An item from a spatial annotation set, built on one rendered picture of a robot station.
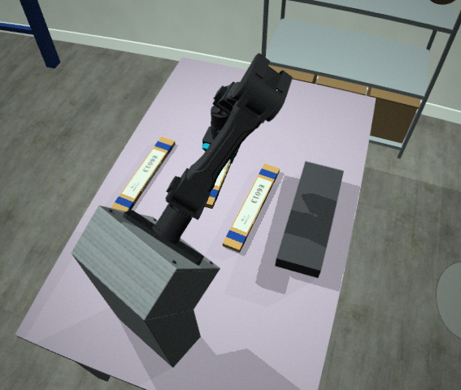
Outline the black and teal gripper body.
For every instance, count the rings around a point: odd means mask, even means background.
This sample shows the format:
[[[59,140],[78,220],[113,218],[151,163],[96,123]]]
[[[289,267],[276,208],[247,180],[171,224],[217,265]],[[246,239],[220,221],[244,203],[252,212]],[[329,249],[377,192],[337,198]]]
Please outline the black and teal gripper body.
[[[212,131],[212,135],[211,135],[211,131]],[[220,130],[215,129],[212,126],[208,127],[208,129],[207,129],[207,131],[206,131],[206,133],[205,133],[205,135],[204,135],[204,137],[202,139],[202,143],[203,144],[204,143],[211,144],[219,132],[220,132]],[[239,149],[239,147],[238,147],[238,149]],[[238,149],[236,150],[234,155],[237,154]]]

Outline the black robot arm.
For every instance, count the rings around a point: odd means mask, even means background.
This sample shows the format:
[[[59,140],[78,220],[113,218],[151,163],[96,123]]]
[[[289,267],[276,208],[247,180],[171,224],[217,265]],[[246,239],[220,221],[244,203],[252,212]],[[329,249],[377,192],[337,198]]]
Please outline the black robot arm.
[[[241,143],[265,120],[274,119],[285,103],[293,77],[283,70],[278,73],[269,63],[256,54],[240,82],[217,91],[211,126],[220,132],[196,163],[173,178],[158,222],[153,224],[133,210],[124,212],[129,222],[196,265],[204,256],[181,242],[181,235],[192,218],[200,218],[219,174]]]

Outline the white box with label and blue band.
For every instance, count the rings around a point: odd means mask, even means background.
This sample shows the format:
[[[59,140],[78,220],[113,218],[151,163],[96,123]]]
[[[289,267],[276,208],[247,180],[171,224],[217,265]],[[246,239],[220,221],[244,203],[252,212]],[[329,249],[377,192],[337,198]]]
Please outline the white box with label and blue band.
[[[221,173],[219,174],[216,182],[215,182],[215,187],[211,190],[211,194],[208,198],[208,201],[205,205],[206,208],[210,208],[210,209],[213,209],[214,205],[215,205],[215,202],[219,196],[219,193],[220,193],[220,190],[223,186],[223,183],[224,183],[224,180],[228,174],[228,170],[231,166],[231,161],[229,159],[229,161],[227,162],[227,164],[224,166],[223,170],[221,171]]]

